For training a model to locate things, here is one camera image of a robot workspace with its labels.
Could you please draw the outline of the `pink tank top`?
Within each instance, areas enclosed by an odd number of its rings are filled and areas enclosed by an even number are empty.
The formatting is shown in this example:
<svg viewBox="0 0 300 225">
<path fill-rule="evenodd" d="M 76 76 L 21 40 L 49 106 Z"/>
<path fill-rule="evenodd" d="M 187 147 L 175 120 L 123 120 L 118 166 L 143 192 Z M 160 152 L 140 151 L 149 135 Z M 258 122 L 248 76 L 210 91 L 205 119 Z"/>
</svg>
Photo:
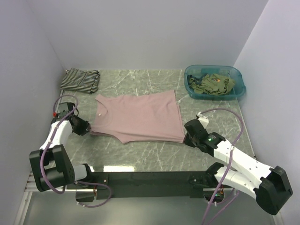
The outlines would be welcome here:
<svg viewBox="0 0 300 225">
<path fill-rule="evenodd" d="M 174 90 L 133 96 L 96 97 L 93 135 L 109 135 L 122 144 L 142 141 L 182 143 L 185 137 Z"/>
</svg>

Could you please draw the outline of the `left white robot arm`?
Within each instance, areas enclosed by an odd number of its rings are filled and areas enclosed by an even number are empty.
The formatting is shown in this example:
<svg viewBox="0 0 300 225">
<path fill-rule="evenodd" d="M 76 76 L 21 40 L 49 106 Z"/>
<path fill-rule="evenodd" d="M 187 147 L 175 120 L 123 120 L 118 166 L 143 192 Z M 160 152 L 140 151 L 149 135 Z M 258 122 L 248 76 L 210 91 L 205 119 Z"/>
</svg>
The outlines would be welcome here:
<svg viewBox="0 0 300 225">
<path fill-rule="evenodd" d="M 64 187 L 76 181 L 82 188 L 92 186 L 94 177 L 91 175 L 90 167 L 87 164 L 72 165 L 65 150 L 67 140 L 72 133 L 83 136 L 89 129 L 89 122 L 77 116 L 71 116 L 63 122 L 57 118 L 52 120 L 46 141 L 29 155 L 38 191 L 50 190 L 48 183 L 54 188 Z"/>
</svg>

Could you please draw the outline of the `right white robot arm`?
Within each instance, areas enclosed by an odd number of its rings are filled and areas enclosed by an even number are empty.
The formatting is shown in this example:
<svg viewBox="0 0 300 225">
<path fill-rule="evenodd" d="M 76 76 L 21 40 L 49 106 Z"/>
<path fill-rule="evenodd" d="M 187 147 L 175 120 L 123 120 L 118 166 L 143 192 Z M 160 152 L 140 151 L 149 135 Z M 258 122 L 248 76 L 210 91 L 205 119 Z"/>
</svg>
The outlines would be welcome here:
<svg viewBox="0 0 300 225">
<path fill-rule="evenodd" d="M 209 134 L 197 119 L 187 122 L 184 127 L 186 145 L 221 160 L 206 170 L 203 179 L 193 178 L 193 183 L 204 188 L 215 188 L 220 183 L 235 188 L 254 198 L 271 215 L 278 214 L 293 195 L 286 171 L 280 166 L 272 168 L 260 163 L 218 133 Z"/>
</svg>

